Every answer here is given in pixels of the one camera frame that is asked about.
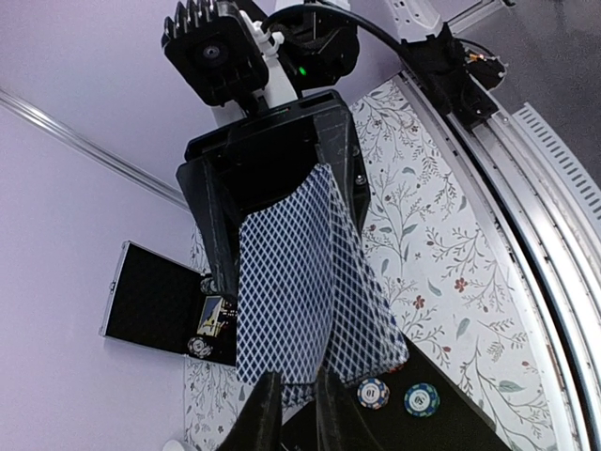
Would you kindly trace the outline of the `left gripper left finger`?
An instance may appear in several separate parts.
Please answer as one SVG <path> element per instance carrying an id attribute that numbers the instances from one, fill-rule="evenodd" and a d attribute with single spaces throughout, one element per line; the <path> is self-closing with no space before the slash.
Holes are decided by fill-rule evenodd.
<path id="1" fill-rule="evenodd" d="M 220 445 L 220 451 L 280 450 L 281 430 L 281 375 L 277 372 L 265 372 Z"/>

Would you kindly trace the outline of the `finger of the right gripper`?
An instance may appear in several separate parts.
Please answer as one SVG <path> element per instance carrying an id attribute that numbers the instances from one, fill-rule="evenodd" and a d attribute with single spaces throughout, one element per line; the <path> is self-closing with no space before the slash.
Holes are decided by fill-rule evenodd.
<path id="1" fill-rule="evenodd" d="M 239 209 L 213 165 L 204 159 L 177 169 L 181 188 L 200 231 L 217 291 L 239 292 Z"/>
<path id="2" fill-rule="evenodd" d="M 371 193 L 352 114 L 346 107 L 333 107 L 316 113 L 313 121 L 317 159 L 330 166 L 352 223 L 362 234 Z"/>

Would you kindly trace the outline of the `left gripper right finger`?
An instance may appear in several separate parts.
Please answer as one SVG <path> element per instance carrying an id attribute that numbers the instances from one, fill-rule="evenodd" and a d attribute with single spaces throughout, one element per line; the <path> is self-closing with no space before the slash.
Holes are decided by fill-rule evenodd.
<path id="1" fill-rule="evenodd" d="M 375 450 L 376 441 L 339 378 L 320 368 L 316 380 L 318 450 Z"/>

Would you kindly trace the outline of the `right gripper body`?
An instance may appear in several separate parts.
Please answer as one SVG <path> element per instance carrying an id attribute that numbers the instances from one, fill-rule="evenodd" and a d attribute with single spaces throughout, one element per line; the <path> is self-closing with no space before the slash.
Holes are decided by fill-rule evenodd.
<path id="1" fill-rule="evenodd" d="M 184 163 L 209 161 L 240 211 L 261 210 L 292 194 L 320 163 L 313 116 L 333 107 L 349 110 L 326 90 L 241 119 L 191 140 Z"/>

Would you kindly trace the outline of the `white chip stack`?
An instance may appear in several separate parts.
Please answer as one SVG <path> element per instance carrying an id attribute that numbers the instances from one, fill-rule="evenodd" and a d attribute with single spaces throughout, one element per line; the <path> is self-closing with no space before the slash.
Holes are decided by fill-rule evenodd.
<path id="1" fill-rule="evenodd" d="M 357 399 L 366 409 L 379 410 L 389 401 L 390 389 L 388 385 L 377 378 L 363 380 L 357 388 Z"/>

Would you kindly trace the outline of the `green chip stack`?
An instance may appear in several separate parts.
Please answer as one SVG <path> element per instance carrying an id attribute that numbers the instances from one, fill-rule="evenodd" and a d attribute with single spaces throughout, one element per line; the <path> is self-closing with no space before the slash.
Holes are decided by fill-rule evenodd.
<path id="1" fill-rule="evenodd" d="M 404 406 L 412 416 L 425 418 L 434 415 L 440 406 L 440 396 L 432 384 L 420 382 L 412 385 L 404 395 Z"/>

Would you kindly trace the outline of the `blue playing card deck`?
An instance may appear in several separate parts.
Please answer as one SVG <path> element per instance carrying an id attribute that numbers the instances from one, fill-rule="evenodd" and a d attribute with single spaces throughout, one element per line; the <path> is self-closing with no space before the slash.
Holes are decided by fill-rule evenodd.
<path id="1" fill-rule="evenodd" d="M 331 168 L 239 230 L 237 377 L 281 377 L 283 404 L 315 397 L 320 369 L 352 385 L 402 365 L 408 346 Z"/>

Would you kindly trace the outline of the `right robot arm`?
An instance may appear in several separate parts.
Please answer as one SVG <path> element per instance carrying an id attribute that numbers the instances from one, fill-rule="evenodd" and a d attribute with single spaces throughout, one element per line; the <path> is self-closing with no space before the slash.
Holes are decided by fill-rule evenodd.
<path id="1" fill-rule="evenodd" d="M 393 7 L 400 37 L 328 1 L 271 15 L 252 1 L 187 1 L 165 19 L 166 58 L 218 124 L 188 144 L 177 170 L 207 252 L 209 293 L 237 295 L 243 220 L 290 197 L 317 164 L 331 167 L 362 228 L 369 184 L 350 110 L 334 88 L 356 67 L 360 30 L 398 56 L 436 107 L 451 110 L 463 46 L 426 5 Z"/>

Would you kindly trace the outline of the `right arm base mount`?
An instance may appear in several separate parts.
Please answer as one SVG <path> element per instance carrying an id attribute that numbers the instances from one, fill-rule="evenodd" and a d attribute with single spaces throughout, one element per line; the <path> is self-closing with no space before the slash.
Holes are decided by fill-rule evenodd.
<path id="1" fill-rule="evenodd" d="M 454 115 L 470 131 L 499 111 L 489 91 L 503 81 L 504 65 L 488 52 L 470 49 L 447 24 L 424 40 L 402 39 L 401 49 L 409 71 L 442 116 Z"/>

